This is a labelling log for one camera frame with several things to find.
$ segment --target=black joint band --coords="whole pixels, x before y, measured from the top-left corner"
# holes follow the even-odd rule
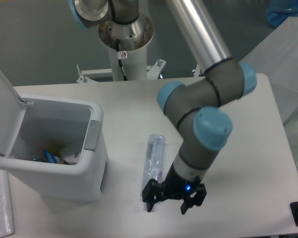
[[[205,77],[205,80],[208,81],[211,84],[211,86],[213,87],[214,92],[215,92],[215,94],[217,96],[217,99],[218,99],[218,108],[219,108],[222,105],[221,95],[220,95],[219,89],[218,89],[217,85],[211,79]]]
[[[213,64],[211,67],[207,68],[204,72],[203,72],[203,75],[206,75],[208,72],[210,72],[213,68],[215,68],[216,66],[220,65],[221,63],[224,63],[225,61],[228,61],[228,60],[232,60],[233,57],[228,57],[226,59],[223,59],[215,64]]]
[[[199,109],[200,109],[200,108],[193,108],[193,109],[189,110],[188,112],[186,112],[186,113],[180,118],[180,120],[178,121],[177,126],[176,126],[177,130],[179,129],[179,127],[180,127],[181,123],[183,122],[183,120],[184,120],[188,115],[190,115],[191,113],[193,113],[193,112],[195,112],[195,111],[198,111]]]
[[[129,25],[129,24],[132,24],[135,21],[137,21],[138,17],[139,17],[139,14],[138,14],[138,16],[135,19],[133,19],[131,21],[116,21],[115,18],[113,17],[113,22],[115,22],[115,23],[117,23],[119,25]]]

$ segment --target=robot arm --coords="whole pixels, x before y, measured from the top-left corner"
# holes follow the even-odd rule
[[[200,206],[206,196],[200,184],[232,131],[229,117],[218,108],[252,92],[255,71],[231,56],[201,0],[167,0],[205,79],[189,86],[164,85],[158,103],[183,137],[166,179],[151,179],[142,191],[150,212],[157,202],[183,199],[181,213]]]

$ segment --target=black cable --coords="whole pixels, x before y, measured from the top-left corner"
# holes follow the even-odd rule
[[[110,10],[111,10],[111,18],[113,20],[115,20],[115,18],[116,18],[116,11],[115,11],[113,0],[108,0],[108,4],[109,4]]]
[[[116,52],[119,52],[119,42],[120,40],[116,39]],[[118,59],[118,64],[119,64],[119,67],[121,68],[121,73],[123,74],[124,81],[128,81],[121,59]]]

